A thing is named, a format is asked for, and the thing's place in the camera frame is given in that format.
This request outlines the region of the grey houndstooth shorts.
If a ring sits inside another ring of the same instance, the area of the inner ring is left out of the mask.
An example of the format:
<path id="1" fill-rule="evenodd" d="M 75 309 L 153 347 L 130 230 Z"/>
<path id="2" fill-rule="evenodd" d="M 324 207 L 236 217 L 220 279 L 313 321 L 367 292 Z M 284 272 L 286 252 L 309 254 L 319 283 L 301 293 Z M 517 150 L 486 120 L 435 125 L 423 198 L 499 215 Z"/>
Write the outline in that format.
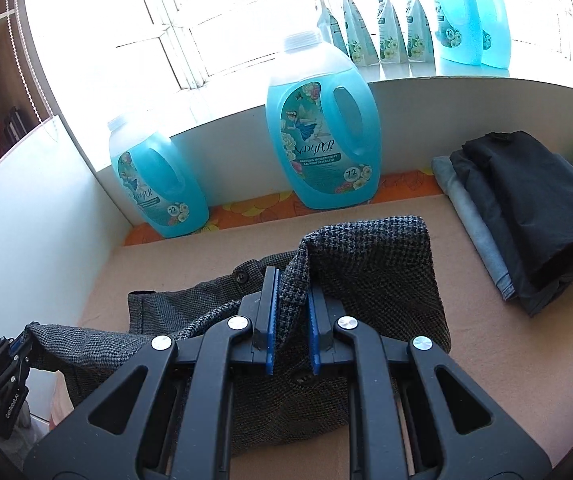
<path id="1" fill-rule="evenodd" d="M 236 314 L 243 297 L 262 288 L 270 266 L 281 272 L 276 366 L 272 375 L 245 379 L 236 388 L 233 455 L 312 439 L 349 421 L 346 380 L 311 370 L 305 314 L 312 285 L 383 336 L 423 335 L 443 351 L 451 348 L 427 226 L 420 217 L 397 216 L 323 226 L 294 252 L 248 260 L 188 289 L 130 292 L 127 333 L 34 325 L 30 362 L 62 373 L 78 405 L 153 337 L 188 340 Z"/>

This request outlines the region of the white cabinet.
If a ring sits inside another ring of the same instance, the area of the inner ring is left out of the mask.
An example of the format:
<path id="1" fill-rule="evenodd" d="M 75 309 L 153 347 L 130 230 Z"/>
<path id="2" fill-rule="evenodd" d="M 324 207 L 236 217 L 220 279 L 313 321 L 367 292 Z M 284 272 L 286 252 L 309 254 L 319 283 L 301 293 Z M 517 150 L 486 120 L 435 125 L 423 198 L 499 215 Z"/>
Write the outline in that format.
<path id="1" fill-rule="evenodd" d="M 75 324 L 129 226 L 20 74 L 15 11 L 0 0 L 0 337 Z"/>

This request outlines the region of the black folded garment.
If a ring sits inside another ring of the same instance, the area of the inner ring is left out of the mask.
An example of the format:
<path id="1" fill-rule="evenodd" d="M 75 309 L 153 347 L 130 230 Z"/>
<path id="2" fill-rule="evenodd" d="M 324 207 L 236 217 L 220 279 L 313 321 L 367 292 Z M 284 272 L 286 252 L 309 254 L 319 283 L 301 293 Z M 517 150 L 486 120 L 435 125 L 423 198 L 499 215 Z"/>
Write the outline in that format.
<path id="1" fill-rule="evenodd" d="M 519 303 L 538 314 L 573 281 L 573 166 L 525 131 L 488 133 L 449 159 Z"/>

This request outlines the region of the left blue detergent bottle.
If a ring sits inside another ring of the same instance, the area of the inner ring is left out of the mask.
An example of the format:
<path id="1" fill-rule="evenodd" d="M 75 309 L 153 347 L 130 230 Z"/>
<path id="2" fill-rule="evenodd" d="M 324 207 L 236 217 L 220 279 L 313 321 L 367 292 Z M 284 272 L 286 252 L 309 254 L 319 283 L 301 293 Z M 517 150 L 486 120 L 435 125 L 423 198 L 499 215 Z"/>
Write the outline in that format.
<path id="1" fill-rule="evenodd" d="M 200 230 L 209 219 L 205 194 L 168 136 L 116 117 L 108 148 L 114 174 L 143 219 L 162 237 Z"/>

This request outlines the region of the blue detergent bottle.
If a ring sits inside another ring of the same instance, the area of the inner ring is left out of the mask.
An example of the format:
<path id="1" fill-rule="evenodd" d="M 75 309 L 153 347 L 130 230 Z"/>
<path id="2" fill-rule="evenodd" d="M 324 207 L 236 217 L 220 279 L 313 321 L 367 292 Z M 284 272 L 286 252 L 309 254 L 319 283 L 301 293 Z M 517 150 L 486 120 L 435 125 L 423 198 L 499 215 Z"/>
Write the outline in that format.
<path id="1" fill-rule="evenodd" d="M 381 177 L 379 111 L 357 66 L 320 32 L 285 39 L 265 111 L 285 177 L 306 207 L 338 209 L 372 200 Z"/>
<path id="2" fill-rule="evenodd" d="M 108 148 L 114 174 L 143 219 L 162 237 L 200 230 L 209 219 L 205 194 L 168 136 L 116 117 Z"/>

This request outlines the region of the blue folded jeans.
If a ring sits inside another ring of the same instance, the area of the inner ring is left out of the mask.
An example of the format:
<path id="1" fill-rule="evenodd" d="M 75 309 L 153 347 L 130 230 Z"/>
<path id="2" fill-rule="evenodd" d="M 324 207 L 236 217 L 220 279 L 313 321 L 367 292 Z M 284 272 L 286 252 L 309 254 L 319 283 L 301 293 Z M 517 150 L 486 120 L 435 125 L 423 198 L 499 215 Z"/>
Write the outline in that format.
<path id="1" fill-rule="evenodd" d="M 489 229 L 478 212 L 471 195 L 457 177 L 448 156 L 437 156 L 431 161 L 431 170 L 441 190 L 448 196 L 462 226 L 472 240 L 484 266 L 504 301 L 516 297 L 515 287 L 507 265 L 500 255 Z"/>

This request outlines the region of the right blue detergent bottle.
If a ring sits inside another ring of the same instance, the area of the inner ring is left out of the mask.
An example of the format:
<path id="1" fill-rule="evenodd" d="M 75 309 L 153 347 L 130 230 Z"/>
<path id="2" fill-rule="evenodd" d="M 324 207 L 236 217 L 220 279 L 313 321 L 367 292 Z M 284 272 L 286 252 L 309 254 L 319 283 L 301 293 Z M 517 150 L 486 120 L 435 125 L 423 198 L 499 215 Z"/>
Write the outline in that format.
<path id="1" fill-rule="evenodd" d="M 357 66 L 320 32 L 285 39 L 265 111 L 285 177 L 306 207 L 338 209 L 372 200 L 381 177 L 379 111 Z"/>

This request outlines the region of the refill pouch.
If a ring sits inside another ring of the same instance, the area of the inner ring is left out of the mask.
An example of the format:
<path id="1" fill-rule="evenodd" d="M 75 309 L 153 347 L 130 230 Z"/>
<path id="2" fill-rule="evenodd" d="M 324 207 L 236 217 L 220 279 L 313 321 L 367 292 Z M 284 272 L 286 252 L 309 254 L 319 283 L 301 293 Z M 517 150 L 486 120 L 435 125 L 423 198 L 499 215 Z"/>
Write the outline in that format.
<path id="1" fill-rule="evenodd" d="M 353 64 L 367 67 L 379 63 L 370 32 L 355 1 L 343 0 L 343 13 L 347 34 L 347 51 Z"/>
<path id="2" fill-rule="evenodd" d="M 379 29 L 379 59 L 382 63 L 408 62 L 405 40 L 397 13 L 390 0 L 377 0 L 377 29 Z"/>
<path id="3" fill-rule="evenodd" d="M 329 44 L 333 44 L 338 50 L 341 50 L 344 55 L 348 55 L 346 44 L 341 34 L 341 27 L 339 27 L 337 19 L 329 12 L 324 0 L 319 0 L 319 4 L 320 18 L 318 19 L 318 29 L 321 32 L 322 38 Z"/>
<path id="4" fill-rule="evenodd" d="M 428 63 L 434 60 L 433 40 L 428 19 L 420 0 L 405 0 L 407 19 L 407 55 L 411 62 Z"/>

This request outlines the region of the blue bottle on sill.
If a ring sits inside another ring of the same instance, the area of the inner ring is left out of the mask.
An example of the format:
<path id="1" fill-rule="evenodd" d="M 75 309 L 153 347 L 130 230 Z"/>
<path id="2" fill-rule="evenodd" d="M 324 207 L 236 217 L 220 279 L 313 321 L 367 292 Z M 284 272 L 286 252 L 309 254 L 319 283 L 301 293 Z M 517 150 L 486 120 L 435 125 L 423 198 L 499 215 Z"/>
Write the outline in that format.
<path id="1" fill-rule="evenodd" d="M 480 65 L 483 31 L 476 0 L 435 0 L 435 8 L 441 56 L 454 63 Z"/>
<path id="2" fill-rule="evenodd" d="M 511 62 L 512 38 L 504 0 L 476 0 L 483 29 L 484 65 L 507 70 Z"/>

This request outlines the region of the far blue bottle on sill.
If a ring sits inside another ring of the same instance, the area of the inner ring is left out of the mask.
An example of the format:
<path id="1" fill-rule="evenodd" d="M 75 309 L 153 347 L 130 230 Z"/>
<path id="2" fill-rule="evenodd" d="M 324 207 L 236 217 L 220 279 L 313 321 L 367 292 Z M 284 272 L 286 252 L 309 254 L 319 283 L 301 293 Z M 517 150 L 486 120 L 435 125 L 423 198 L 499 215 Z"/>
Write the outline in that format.
<path id="1" fill-rule="evenodd" d="M 504 0 L 476 0 L 483 29 L 484 65 L 507 70 L 511 62 L 512 38 Z"/>

